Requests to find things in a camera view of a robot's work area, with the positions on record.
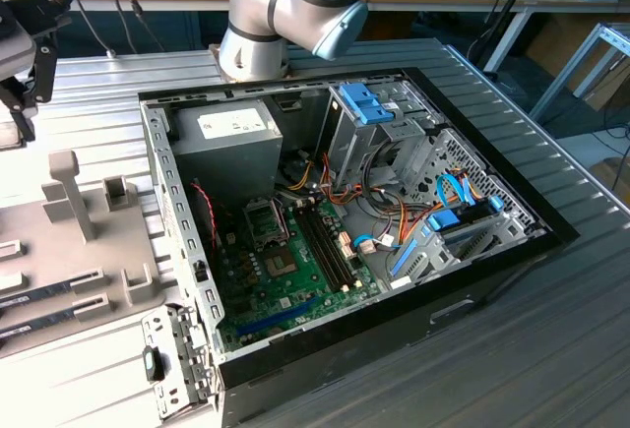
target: expansion slot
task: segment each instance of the expansion slot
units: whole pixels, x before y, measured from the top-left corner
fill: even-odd
[[[0,298],[0,310],[28,305],[29,303],[37,302],[45,298],[68,293],[73,291],[73,283],[76,284],[82,280],[99,277],[102,277],[102,272],[91,271],[85,274],[76,275],[74,277],[68,278],[67,280],[61,280],[59,282],[45,285],[44,287],[25,290],[24,292],[9,295],[8,297]]]
[[[312,208],[307,208],[296,210],[294,217],[331,291],[338,292],[344,285],[353,285],[356,279],[347,268],[320,215]]]
[[[307,302],[301,303],[297,305],[295,308],[289,308],[288,310],[284,310],[283,312],[279,312],[271,317],[267,317],[263,320],[259,320],[254,323],[249,323],[247,325],[243,325],[236,329],[236,333],[239,336],[249,335],[252,333],[258,333],[265,328],[272,327],[274,325],[285,322],[286,320],[290,320],[301,315],[304,315],[314,303],[319,302],[320,298],[315,297],[310,299]]]
[[[91,307],[99,307],[107,304],[108,302],[101,296],[94,298],[88,298],[80,302],[76,302],[72,307],[64,308],[48,315],[33,318],[25,322],[12,325],[11,327],[0,329],[0,346],[11,339],[12,337],[24,336],[29,333],[43,330],[44,328],[57,325],[59,323],[67,322],[79,318],[77,313],[81,311],[88,311]]]

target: ram slot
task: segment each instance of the ram slot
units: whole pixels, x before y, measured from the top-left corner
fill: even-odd
[[[295,222],[304,234],[331,291],[337,292],[342,286],[351,285],[354,282],[352,274],[322,224],[319,214],[310,209],[299,210],[295,214]]]

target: white label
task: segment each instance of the white label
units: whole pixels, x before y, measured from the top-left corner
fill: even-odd
[[[256,108],[202,115],[197,121],[207,140],[267,129]]]
[[[27,295],[24,295],[24,296],[18,297],[18,298],[13,298],[11,300],[7,300],[6,302],[0,303],[0,308],[11,307],[12,305],[17,305],[18,303],[28,302],[29,300],[31,300],[31,298],[28,297]]]
[[[24,325],[23,327],[15,328],[14,330],[9,330],[8,332],[0,333],[0,337],[9,337],[19,335],[20,333],[28,332],[31,330],[31,326]]]

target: blue component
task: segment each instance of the blue component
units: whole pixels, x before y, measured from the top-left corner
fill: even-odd
[[[249,335],[250,333],[258,333],[265,328],[285,322],[286,320],[291,320],[295,317],[299,317],[300,315],[304,315],[311,307],[311,305],[319,300],[320,297],[314,297],[304,303],[296,305],[293,308],[289,308],[275,315],[272,315],[271,317],[267,317],[259,320],[258,322],[248,323],[247,325],[237,327],[236,334],[239,336],[243,336]]]
[[[501,212],[501,210],[503,210],[503,207],[505,207],[503,200],[498,195],[493,195],[492,197],[490,197],[490,200],[488,202],[490,202],[490,205],[494,208],[496,212]]]
[[[464,190],[462,190],[462,186],[457,181],[457,179],[451,174],[442,174],[437,178],[437,182],[435,184],[435,188],[437,189],[437,196],[440,198],[440,202],[442,202],[442,205],[444,207],[448,207],[449,205],[448,201],[446,200],[446,194],[444,193],[443,182],[445,180],[449,182],[451,187],[453,187],[453,190],[457,194],[460,201],[464,202],[466,200],[466,197],[464,196]]]
[[[466,199],[466,202],[472,206],[474,205],[475,201],[473,198],[473,194],[471,194],[471,182],[469,182],[469,178],[465,177],[464,180],[462,181],[462,189],[464,189],[464,198]]]
[[[434,231],[439,231],[447,226],[458,224],[460,219],[455,216],[453,211],[443,210],[442,212],[436,212],[431,215],[427,222],[431,225]]]
[[[372,236],[371,234],[361,234],[360,236],[357,236],[354,239],[354,242],[352,244],[354,245],[354,247],[356,247],[359,244],[361,244],[363,241],[369,241],[372,239],[374,239],[374,236]]]
[[[377,95],[372,93],[365,84],[345,84],[339,87],[339,90],[364,125],[384,123],[394,119],[394,113],[383,108]]]
[[[396,275],[398,273],[398,271],[401,269],[405,261],[409,258],[411,251],[413,251],[416,246],[417,246],[417,241],[414,238],[409,244],[409,246],[407,247],[407,249],[405,250],[405,252],[403,253],[403,255],[401,256],[401,258],[392,267],[392,270],[390,271],[391,275]]]

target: aluminum work table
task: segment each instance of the aluminum work table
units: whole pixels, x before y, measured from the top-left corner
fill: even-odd
[[[244,426],[627,426],[630,411],[630,212],[538,125],[432,39],[364,42],[328,63],[291,51],[304,74],[415,66],[471,119],[581,237],[497,302]],[[74,148],[78,182],[125,174],[142,205],[167,298],[177,300],[152,191],[137,92],[220,82],[207,52],[61,61],[38,140],[0,153],[12,182],[0,205],[40,198],[48,149]],[[14,174],[29,165],[30,174]],[[158,426],[138,314],[0,360],[7,426]],[[215,413],[173,420],[217,426]]]

